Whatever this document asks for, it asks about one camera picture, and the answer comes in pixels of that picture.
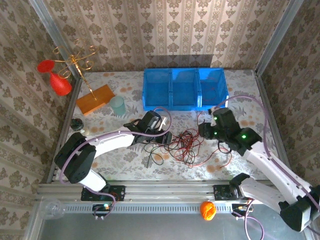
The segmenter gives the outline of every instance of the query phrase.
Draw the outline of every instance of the tangled wires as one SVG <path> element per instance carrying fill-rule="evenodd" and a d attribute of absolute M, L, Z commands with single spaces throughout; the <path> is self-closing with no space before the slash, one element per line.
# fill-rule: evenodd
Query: tangled wires
<path fill-rule="evenodd" d="M 199 125 L 199 116 L 197 116 L 197 124 Z M 150 160 L 152 160 L 156 165 L 161 166 L 164 164 L 164 158 L 161 154 L 157 153 L 158 149 L 161 150 L 163 154 L 170 154 L 173 159 L 180 163 L 184 163 L 190 169 L 193 167 L 198 167 L 203 165 L 205 162 L 210 160 L 210 158 L 219 150 L 221 153 L 230 154 L 230 159 L 226 165 L 227 166 L 231 159 L 232 154 L 224 147 L 219 146 L 217 150 L 211 153 L 211 155 L 203 162 L 195 163 L 197 157 L 199 156 L 200 147 L 204 142 L 204 138 L 200 139 L 199 132 L 194 128 L 189 128 L 184 132 L 179 133 L 177 136 L 174 135 L 172 138 L 172 142 L 170 144 L 157 144 L 157 143 L 145 143 L 143 149 L 149 153 L 149 158 L 147 162 L 147 167 L 149 165 Z M 146 147 L 150 144 L 156 144 L 150 151 L 146 149 Z"/>

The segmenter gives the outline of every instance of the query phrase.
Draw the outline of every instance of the orange toy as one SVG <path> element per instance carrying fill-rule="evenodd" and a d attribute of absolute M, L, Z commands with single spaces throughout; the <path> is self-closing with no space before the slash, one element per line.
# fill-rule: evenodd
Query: orange toy
<path fill-rule="evenodd" d="M 200 206 L 200 212 L 204 220 L 210 221 L 216 215 L 216 206 L 210 201 L 204 201 Z"/>

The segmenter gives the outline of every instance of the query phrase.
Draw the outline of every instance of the clear glass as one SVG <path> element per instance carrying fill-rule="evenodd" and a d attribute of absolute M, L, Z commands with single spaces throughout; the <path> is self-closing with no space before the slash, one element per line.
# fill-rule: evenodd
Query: clear glass
<path fill-rule="evenodd" d="M 59 219 L 64 216 L 66 205 L 56 198 L 43 198 L 40 203 L 39 215 L 45 219 Z"/>
<path fill-rule="evenodd" d="M 125 100 L 121 96 L 114 96 L 109 102 L 115 115 L 122 116 L 126 112 Z"/>

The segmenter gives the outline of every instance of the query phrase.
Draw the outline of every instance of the blue plastic bin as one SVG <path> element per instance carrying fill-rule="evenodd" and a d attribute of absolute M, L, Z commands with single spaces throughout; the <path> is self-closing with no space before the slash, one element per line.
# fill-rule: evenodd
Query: blue plastic bin
<path fill-rule="evenodd" d="M 196 110 L 201 100 L 198 71 L 196 68 L 172 69 L 173 111 Z"/>
<path fill-rule="evenodd" d="M 229 97 L 223 68 L 198 68 L 202 99 L 198 110 L 207 110 Z"/>
<path fill-rule="evenodd" d="M 169 91 L 171 91 L 171 69 L 145 69 L 142 102 L 146 111 L 158 106 L 169 109 Z"/>
<path fill-rule="evenodd" d="M 146 111 L 158 106 L 170 111 L 202 111 L 218 105 L 228 97 L 223 68 L 144 70 L 142 102 Z"/>

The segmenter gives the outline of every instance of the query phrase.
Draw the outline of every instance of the robotic arm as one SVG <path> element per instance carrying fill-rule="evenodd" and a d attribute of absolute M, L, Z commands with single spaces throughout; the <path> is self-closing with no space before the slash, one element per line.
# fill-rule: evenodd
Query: robotic arm
<path fill-rule="evenodd" d="M 306 189 L 319 204 L 320 185 L 312 187 L 271 153 L 273 160 L 299 182 L 299 185 L 295 184 L 274 161 L 268 158 L 262 138 L 249 127 L 240 128 L 230 109 L 220 108 L 215 111 L 210 109 L 209 114 L 212 115 L 212 123 L 204 122 L 199 125 L 200 136 L 226 143 L 231 151 L 237 151 L 260 169 L 277 188 L 261 184 L 249 175 L 241 173 L 229 182 L 231 196 L 260 201 L 279 213 L 286 224 L 298 232 L 319 216 L 316 206 L 302 188 Z"/>
<path fill-rule="evenodd" d="M 94 159 L 114 149 L 129 147 L 138 143 L 170 144 L 172 141 L 172 133 L 169 131 L 161 136 L 152 136 L 164 132 L 161 128 L 165 124 L 166 119 L 166 117 L 162 119 L 155 111 L 148 111 L 142 119 L 136 119 L 118 129 L 119 132 L 131 131 L 134 133 L 144 133 L 149 136 L 119 134 L 100 139 L 99 136 L 86 138 L 81 133 L 76 132 L 71 135 L 60 149 L 54 158 L 54 162 L 62 169 L 68 157 L 78 146 L 87 140 L 96 139 L 79 149 L 78 153 L 72 157 L 67 165 L 64 175 L 72 184 L 80 183 L 96 192 L 108 192 L 110 188 L 108 182 L 100 174 L 91 169 Z"/>

